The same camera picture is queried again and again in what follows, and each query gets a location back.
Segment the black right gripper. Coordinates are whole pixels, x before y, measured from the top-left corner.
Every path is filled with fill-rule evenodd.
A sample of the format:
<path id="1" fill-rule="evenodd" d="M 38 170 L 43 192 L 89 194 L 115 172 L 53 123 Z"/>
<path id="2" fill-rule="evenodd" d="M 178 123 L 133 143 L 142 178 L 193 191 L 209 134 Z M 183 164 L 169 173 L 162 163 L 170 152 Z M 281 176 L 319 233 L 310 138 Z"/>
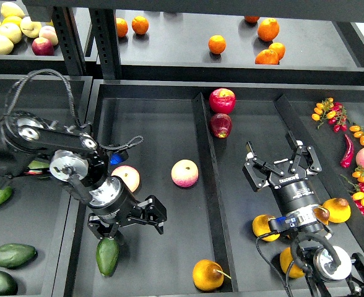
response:
<path id="1" fill-rule="evenodd" d="M 253 191 L 264 187 L 280 189 L 286 185 L 307 180 L 308 176 L 322 171 L 315 153 L 303 153 L 303 142 L 297 140 L 292 131 L 287 133 L 287 141 L 293 150 L 291 159 L 269 163 L 260 159 L 254 152 L 250 141 L 246 142 L 246 162 L 243 172 Z"/>

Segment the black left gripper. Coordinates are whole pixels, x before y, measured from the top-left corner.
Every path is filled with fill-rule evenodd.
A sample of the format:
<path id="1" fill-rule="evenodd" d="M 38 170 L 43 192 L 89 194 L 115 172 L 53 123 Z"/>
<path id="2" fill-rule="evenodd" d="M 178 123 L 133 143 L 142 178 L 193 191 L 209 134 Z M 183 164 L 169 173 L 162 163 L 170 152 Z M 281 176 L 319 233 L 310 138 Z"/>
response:
<path id="1" fill-rule="evenodd" d="M 150 195 L 143 202 L 127 197 L 119 198 L 101 209 L 93 208 L 87 226 L 97 239 L 114 239 L 118 244 L 123 244 L 120 228 L 134 224 L 150 225 L 162 235 L 166 221 L 165 206 L 154 195 Z"/>

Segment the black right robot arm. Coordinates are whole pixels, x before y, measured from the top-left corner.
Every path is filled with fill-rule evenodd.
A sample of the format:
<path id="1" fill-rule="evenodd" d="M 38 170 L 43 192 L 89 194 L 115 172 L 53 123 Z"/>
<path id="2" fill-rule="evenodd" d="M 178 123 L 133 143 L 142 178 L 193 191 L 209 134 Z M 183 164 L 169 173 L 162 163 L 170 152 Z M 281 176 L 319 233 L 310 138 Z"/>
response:
<path id="1" fill-rule="evenodd" d="M 345 281 L 347 296 L 364 296 L 364 257 L 360 253 L 348 255 L 341 247 L 329 242 L 331 229 L 315 214 L 320 209 L 319 198 L 308 179 L 322 168 L 314 147 L 305 146 L 289 131 L 286 135 L 293 150 L 290 158 L 266 162 L 258 158 L 251 143 L 246 143 L 247 155 L 243 172 L 254 191 L 270 187 L 281 216 L 268 220 L 269 231 L 259 235 L 289 236 L 292 261 L 281 277 L 288 296 L 294 265 L 302 269 L 311 296 L 330 296 L 327 284 Z"/>

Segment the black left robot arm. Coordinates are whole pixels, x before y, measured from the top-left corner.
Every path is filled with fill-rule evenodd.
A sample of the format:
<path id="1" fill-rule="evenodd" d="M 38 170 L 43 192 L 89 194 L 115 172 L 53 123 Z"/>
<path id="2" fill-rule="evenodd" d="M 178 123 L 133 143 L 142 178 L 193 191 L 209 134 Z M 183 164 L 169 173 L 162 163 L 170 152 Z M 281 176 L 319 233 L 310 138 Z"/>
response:
<path id="1" fill-rule="evenodd" d="M 63 82 L 73 125 L 60 126 L 57 121 L 14 109 L 25 84 L 40 74 Z M 35 159 L 47 159 L 51 175 L 92 211 L 87 225 L 98 239 L 120 238 L 119 228 L 133 224 L 150 225 L 163 234 L 165 206 L 154 195 L 139 202 L 121 177 L 108 172 L 114 160 L 127 159 L 126 150 L 141 143 L 141 136 L 116 147 L 99 144 L 93 138 L 91 125 L 80 123 L 70 83 L 56 70 L 31 71 L 9 91 L 12 98 L 5 100 L 0 118 L 0 177 L 16 178 Z"/>

